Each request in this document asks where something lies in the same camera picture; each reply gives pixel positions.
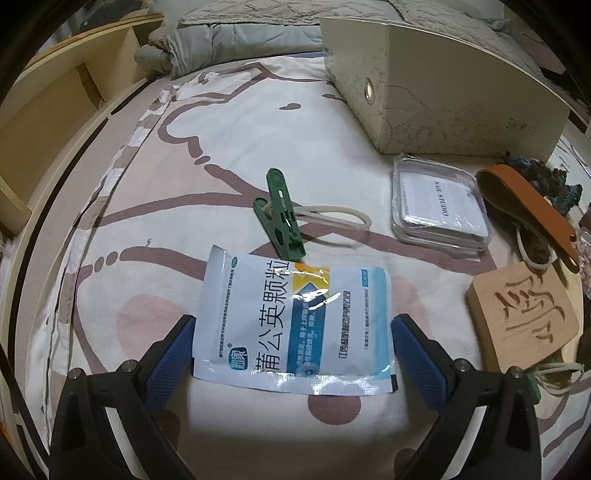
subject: green clothespin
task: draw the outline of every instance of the green clothespin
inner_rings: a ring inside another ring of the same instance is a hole
[[[297,262],[306,254],[306,250],[281,170],[269,169],[267,186],[271,201],[259,197],[252,202],[252,207],[279,258]]]
[[[527,381],[530,385],[531,398],[534,401],[534,405],[537,405],[542,400],[542,394],[540,393],[538,381],[535,379],[533,372],[527,372]]]

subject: bedsheet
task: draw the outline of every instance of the bedsheet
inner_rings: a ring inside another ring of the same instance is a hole
[[[495,160],[446,161],[475,171]],[[27,402],[46,442],[70,368],[112,371],[141,357],[182,314],[195,314],[213,244],[275,256],[252,210],[270,167],[285,174],[292,201],[352,207],[374,221],[370,232],[303,225],[306,262],[386,268],[394,313],[412,315],[452,358],[482,366],[464,294],[474,275],[515,261],[502,232],[475,259],[398,242],[389,216],[392,158],[375,151],[327,81],[322,58],[217,66],[160,93],[64,247],[28,357]],[[436,419],[398,364],[397,376],[392,394],[326,397],[187,374],[154,421],[196,478],[391,479]],[[590,404],[589,373],[568,394],[543,392],[536,413],[544,479],[577,445]],[[482,414],[446,478],[458,473]],[[145,477],[109,415],[133,473]]]

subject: white box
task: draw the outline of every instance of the white box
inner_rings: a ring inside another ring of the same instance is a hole
[[[568,105],[493,53],[407,24],[320,26],[327,74],[380,153],[547,161],[560,138]]]

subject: white cord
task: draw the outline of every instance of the white cord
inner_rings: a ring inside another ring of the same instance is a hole
[[[548,247],[548,250],[550,251],[550,259],[546,263],[539,264],[539,263],[534,262],[531,258],[529,258],[529,256],[527,255],[527,253],[525,251],[525,248],[523,246],[523,240],[521,239],[521,224],[515,223],[515,227],[517,228],[517,248],[519,249],[519,253],[521,254],[521,258],[523,259],[523,261],[532,270],[541,270],[542,272],[545,272],[546,270],[548,270],[550,268],[550,266],[552,265],[552,262],[554,262],[554,260],[556,260],[556,255],[555,255],[552,247],[548,245],[548,242],[546,242],[546,240],[544,240],[543,238],[540,238],[536,233],[534,233],[534,235],[539,240],[541,240],[545,243],[545,245]]]
[[[363,223],[341,220],[328,215],[321,215],[319,212],[345,213],[357,217]],[[359,210],[348,207],[333,207],[329,205],[311,205],[307,207],[294,207],[294,213],[298,220],[304,222],[320,223],[322,225],[337,226],[350,230],[369,230],[372,221],[367,215]]]
[[[580,375],[574,382],[569,382],[565,388],[556,388],[552,383],[545,378],[547,374],[555,374],[559,372],[580,372]],[[539,364],[533,370],[534,377],[537,382],[548,392],[554,395],[560,395],[568,392],[576,382],[578,382],[585,372],[584,365],[575,362],[570,363],[553,363],[553,364]]]

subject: screw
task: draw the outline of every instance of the screw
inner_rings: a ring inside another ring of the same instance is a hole
[[[137,361],[135,361],[135,360],[126,360],[125,362],[123,362],[121,364],[121,370],[123,370],[126,373],[130,373],[130,372],[134,371],[137,366],[138,366]]]
[[[458,358],[453,364],[460,372],[467,372],[472,368],[470,362],[463,358]]]
[[[78,378],[79,376],[81,376],[84,373],[84,370],[82,370],[81,368],[73,368],[72,370],[70,370],[68,372],[68,377],[71,378],[72,380],[75,380],[76,378]]]
[[[523,370],[519,367],[511,367],[509,369],[509,373],[514,378],[523,378],[524,375]]]

